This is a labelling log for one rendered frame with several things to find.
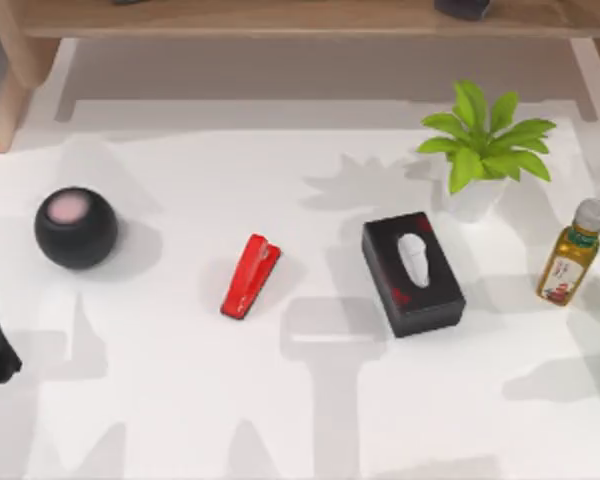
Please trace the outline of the black tissue box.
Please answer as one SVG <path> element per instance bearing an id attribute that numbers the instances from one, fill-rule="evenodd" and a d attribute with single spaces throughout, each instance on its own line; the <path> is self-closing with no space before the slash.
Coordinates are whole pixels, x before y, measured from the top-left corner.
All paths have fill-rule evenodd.
<path id="1" fill-rule="evenodd" d="M 466 300 L 425 213 L 364 223 L 362 252 L 395 337 L 459 323 Z"/>

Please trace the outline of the red stapler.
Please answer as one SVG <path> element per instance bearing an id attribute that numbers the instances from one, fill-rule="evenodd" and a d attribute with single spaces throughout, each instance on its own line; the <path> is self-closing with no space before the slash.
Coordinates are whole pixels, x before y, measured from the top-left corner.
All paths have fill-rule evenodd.
<path id="1" fill-rule="evenodd" d="M 220 312 L 243 320 L 281 257 L 281 249 L 260 234 L 252 234 L 236 265 Z"/>

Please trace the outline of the green plant in white pot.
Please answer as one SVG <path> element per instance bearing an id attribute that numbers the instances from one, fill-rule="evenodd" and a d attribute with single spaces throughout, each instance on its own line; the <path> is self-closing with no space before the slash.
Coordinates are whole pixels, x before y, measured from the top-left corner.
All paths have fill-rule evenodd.
<path id="1" fill-rule="evenodd" d="M 416 152 L 444 157 L 446 208 L 458 220 L 473 223 L 489 213 L 507 183 L 518 182 L 522 173 L 551 180 L 544 157 L 549 154 L 546 139 L 556 123 L 543 118 L 515 122 L 519 96 L 514 91 L 493 103 L 469 80 L 455 82 L 454 91 L 449 112 L 421 120 L 423 127 L 438 134 L 424 140 Z"/>

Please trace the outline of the wooden shelf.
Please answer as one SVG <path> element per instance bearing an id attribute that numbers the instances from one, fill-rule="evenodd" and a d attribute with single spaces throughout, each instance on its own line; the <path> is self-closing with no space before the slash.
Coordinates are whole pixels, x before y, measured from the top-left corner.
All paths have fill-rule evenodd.
<path id="1" fill-rule="evenodd" d="M 491 0 L 480 20 L 434 0 L 0 0 L 0 153 L 64 38 L 445 34 L 586 37 L 600 55 L 600 0 Z"/>

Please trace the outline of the yellow bottle with grey cap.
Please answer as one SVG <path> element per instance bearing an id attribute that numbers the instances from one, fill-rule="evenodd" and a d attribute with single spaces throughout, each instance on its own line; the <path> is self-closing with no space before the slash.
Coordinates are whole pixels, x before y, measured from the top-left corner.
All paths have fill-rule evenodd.
<path id="1" fill-rule="evenodd" d="M 567 305 L 580 287 L 600 248 L 600 200 L 584 199 L 558 236 L 536 287 L 536 294 Z"/>

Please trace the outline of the dark object on shelf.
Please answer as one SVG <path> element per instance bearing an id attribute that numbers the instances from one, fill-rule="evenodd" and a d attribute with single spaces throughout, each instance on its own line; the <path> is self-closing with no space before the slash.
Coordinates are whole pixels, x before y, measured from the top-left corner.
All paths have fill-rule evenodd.
<path id="1" fill-rule="evenodd" d="M 464 21 L 482 20 L 492 0 L 433 0 L 434 8 L 451 18 Z"/>

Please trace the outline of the black round speaker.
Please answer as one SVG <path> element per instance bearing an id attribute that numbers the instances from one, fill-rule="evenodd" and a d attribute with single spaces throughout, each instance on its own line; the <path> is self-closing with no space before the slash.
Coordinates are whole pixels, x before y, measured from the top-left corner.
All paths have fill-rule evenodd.
<path id="1" fill-rule="evenodd" d="M 34 235 L 42 253 L 69 270 L 87 270 L 113 252 L 119 222 L 98 192 L 80 186 L 54 191 L 38 207 Z"/>

